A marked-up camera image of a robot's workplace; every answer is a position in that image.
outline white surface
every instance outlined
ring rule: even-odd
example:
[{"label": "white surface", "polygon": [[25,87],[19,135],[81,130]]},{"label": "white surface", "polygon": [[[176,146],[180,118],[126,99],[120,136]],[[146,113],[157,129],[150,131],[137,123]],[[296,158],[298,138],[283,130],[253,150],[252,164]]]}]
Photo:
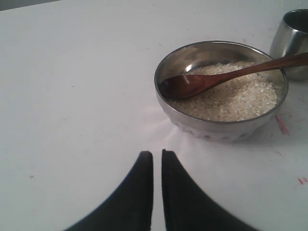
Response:
[{"label": "white surface", "polygon": [[308,230],[308,84],[291,84],[281,116],[251,140],[216,144],[172,125],[154,71],[202,40],[269,51],[289,10],[307,1],[62,0],[0,12],[0,230],[62,230],[154,154],[153,231],[164,230],[161,150],[177,152],[219,204],[264,231]]}]

